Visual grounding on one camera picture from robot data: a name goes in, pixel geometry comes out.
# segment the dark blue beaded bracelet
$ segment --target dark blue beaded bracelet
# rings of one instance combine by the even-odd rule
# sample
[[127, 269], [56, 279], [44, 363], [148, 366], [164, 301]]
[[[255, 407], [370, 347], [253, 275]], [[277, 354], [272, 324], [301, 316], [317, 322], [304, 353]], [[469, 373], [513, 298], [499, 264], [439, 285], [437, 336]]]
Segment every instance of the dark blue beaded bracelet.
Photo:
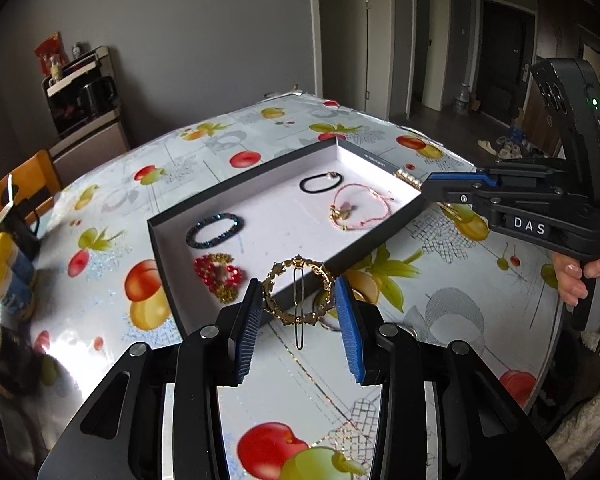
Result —
[[[225, 231], [221, 235], [218, 235], [215, 238], [211, 238], [211, 240], [208, 240], [206, 242], [197, 242], [194, 240], [194, 238], [196, 237], [196, 234], [198, 234], [200, 229], [202, 229], [203, 227], [206, 227], [210, 224], [213, 224], [215, 222], [218, 222], [220, 220], [224, 220], [224, 219], [229, 219], [229, 220], [234, 221], [234, 224], [227, 231]], [[216, 245], [221, 244], [228, 238], [231, 238], [236, 233], [238, 233], [240, 231], [240, 229], [242, 229], [243, 226], [244, 226], [244, 222], [242, 221], [242, 218], [240, 218], [238, 215], [234, 215], [231, 213], [218, 213], [213, 216], [210, 216], [209, 218], [205, 218], [204, 220], [201, 220], [200, 222], [195, 224], [187, 232], [187, 235], [185, 236], [185, 240], [187, 241], [187, 245], [194, 249], [208, 249], [208, 248], [215, 247]]]

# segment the fruit-patterned tablecloth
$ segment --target fruit-patterned tablecloth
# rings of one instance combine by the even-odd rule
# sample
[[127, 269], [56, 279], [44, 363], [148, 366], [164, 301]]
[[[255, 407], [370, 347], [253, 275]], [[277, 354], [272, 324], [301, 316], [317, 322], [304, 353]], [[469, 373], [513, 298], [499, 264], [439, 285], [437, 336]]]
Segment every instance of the fruit-patterned tablecloth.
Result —
[[[38, 413], [53, 447], [84, 399], [135, 341], [180, 335], [162, 290], [146, 220], [203, 189], [312, 142], [341, 137], [424, 179], [472, 165], [419, 133], [296, 92], [170, 132], [83, 176], [57, 200], [43, 240], [31, 338], [45, 353]], [[490, 233], [470, 208], [453, 221], [430, 206], [347, 271], [386, 320], [420, 338], [471, 343], [525, 404], [557, 334], [548, 254]], [[232, 478], [365, 478], [379, 388], [350, 375], [337, 320], [305, 330], [264, 326], [251, 372], [219, 392]], [[171, 478], [168, 390], [164, 477]], [[432, 398], [428, 475], [437, 477]]]

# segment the pink string bracelet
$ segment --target pink string bracelet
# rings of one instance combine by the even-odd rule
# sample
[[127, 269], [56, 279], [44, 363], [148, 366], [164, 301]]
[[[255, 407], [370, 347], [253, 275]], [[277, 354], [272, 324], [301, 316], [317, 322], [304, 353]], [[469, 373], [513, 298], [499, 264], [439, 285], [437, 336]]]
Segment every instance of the pink string bracelet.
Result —
[[[366, 189], [369, 193], [371, 193], [373, 197], [380, 200], [380, 202], [382, 202], [382, 205], [384, 206], [384, 215], [382, 215], [381, 217], [361, 220], [356, 224], [343, 224], [342, 221], [346, 220], [349, 217], [352, 211], [352, 207], [348, 202], [343, 202], [340, 207], [336, 207], [336, 202], [338, 200], [338, 195], [340, 194], [340, 192], [344, 189], [347, 189], [347, 187], [352, 186]], [[346, 186], [342, 186], [339, 190], [337, 190], [336, 195], [333, 197], [333, 203], [329, 206], [329, 220], [331, 220], [331, 223], [335, 227], [337, 227], [338, 229], [342, 229], [343, 231], [362, 229], [369, 222], [382, 221], [391, 214], [391, 210], [389, 209], [389, 205], [387, 203], [388, 200], [393, 200], [393, 198], [381, 195], [375, 189], [372, 189], [369, 186], [363, 186], [362, 184], [347, 184]]]

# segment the orange chair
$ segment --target orange chair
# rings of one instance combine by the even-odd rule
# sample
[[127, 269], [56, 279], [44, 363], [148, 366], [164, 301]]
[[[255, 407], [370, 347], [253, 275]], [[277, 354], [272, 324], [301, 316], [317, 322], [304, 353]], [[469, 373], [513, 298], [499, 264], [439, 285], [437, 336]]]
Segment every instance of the orange chair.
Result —
[[[30, 211], [35, 210], [38, 215], [49, 211], [54, 205], [54, 195], [62, 189], [56, 168], [51, 162], [49, 152], [37, 152], [26, 162], [23, 162], [15, 170], [13, 185], [17, 189], [13, 200], [16, 204], [27, 200], [30, 203]], [[7, 178], [0, 181], [0, 211], [4, 207], [3, 195], [6, 194]], [[27, 223], [35, 220], [33, 213], [27, 215]]]

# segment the hand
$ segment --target hand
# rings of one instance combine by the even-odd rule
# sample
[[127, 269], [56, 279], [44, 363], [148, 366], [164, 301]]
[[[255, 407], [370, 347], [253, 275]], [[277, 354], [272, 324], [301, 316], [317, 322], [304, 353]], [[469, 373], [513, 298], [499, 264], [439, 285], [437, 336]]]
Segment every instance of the hand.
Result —
[[[582, 269], [580, 263], [564, 254], [552, 253], [555, 277], [558, 279], [558, 292], [564, 302], [576, 306], [578, 300], [587, 297], [587, 288], [582, 282]], [[584, 266], [586, 278], [597, 278], [600, 276], [600, 259], [589, 262]]]

